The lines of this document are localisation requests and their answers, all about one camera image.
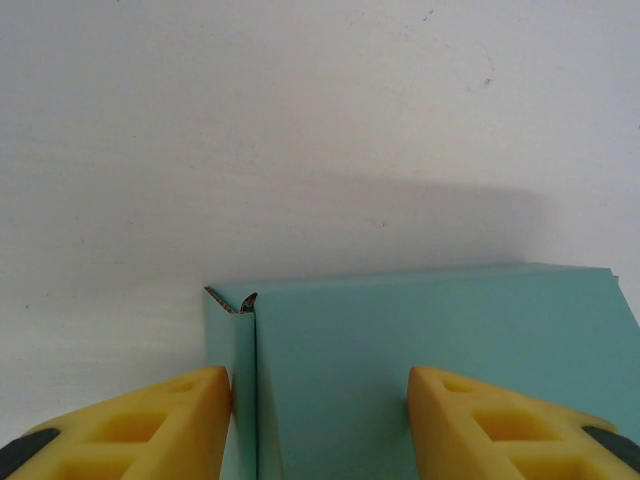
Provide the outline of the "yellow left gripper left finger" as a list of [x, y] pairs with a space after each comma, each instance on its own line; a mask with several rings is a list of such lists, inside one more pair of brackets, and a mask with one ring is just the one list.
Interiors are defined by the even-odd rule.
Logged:
[[4, 479], [217, 479], [225, 368], [198, 369], [41, 423], [1, 449]]

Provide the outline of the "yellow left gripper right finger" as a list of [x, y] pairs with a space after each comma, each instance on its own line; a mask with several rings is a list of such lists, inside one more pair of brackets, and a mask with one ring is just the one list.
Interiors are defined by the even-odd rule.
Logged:
[[502, 387], [414, 367], [408, 419], [422, 479], [636, 479], [615, 425]]

